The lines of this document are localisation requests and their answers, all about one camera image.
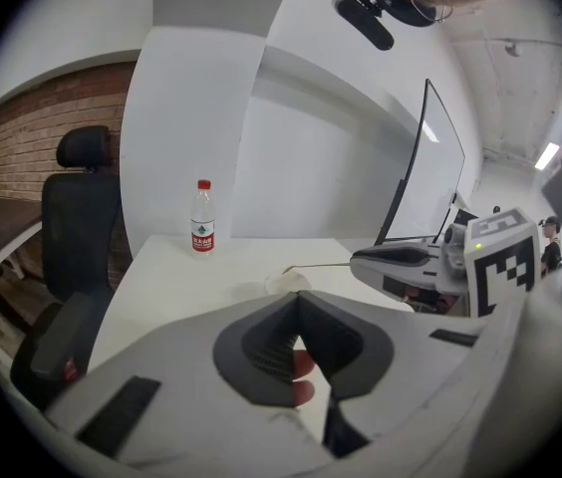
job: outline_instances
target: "ceiling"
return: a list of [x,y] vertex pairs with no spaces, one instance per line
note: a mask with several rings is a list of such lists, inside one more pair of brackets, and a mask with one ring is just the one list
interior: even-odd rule
[[441,26],[471,86],[485,157],[533,166],[562,109],[558,0],[491,0]]

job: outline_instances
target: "chair headrest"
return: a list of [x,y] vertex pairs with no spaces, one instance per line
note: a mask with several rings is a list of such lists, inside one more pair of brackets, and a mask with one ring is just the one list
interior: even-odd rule
[[70,130],[58,145],[58,163],[66,168],[109,165],[108,139],[109,129],[105,125],[88,125]]

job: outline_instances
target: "bottle label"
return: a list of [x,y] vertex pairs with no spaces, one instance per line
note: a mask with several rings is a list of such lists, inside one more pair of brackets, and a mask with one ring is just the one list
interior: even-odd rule
[[210,251],[214,248],[214,221],[192,220],[192,249]]

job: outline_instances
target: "white desk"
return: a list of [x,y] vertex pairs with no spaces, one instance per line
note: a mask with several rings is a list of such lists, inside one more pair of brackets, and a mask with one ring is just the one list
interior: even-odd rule
[[[288,266],[348,262],[350,257],[334,239],[232,239],[219,243],[205,261],[191,256],[189,237],[152,236],[113,297],[89,371],[164,324],[266,296],[266,277]],[[347,267],[300,272],[314,290],[386,309],[412,310],[361,283]],[[314,383],[316,394],[301,407],[301,417],[320,438],[330,387],[318,369],[306,378]]]

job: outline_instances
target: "curved monitor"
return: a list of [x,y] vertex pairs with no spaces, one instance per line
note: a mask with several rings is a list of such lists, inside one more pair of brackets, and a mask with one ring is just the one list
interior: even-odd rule
[[456,193],[463,165],[464,152],[458,134],[438,92],[427,80],[410,167],[399,185],[377,244],[437,236]]

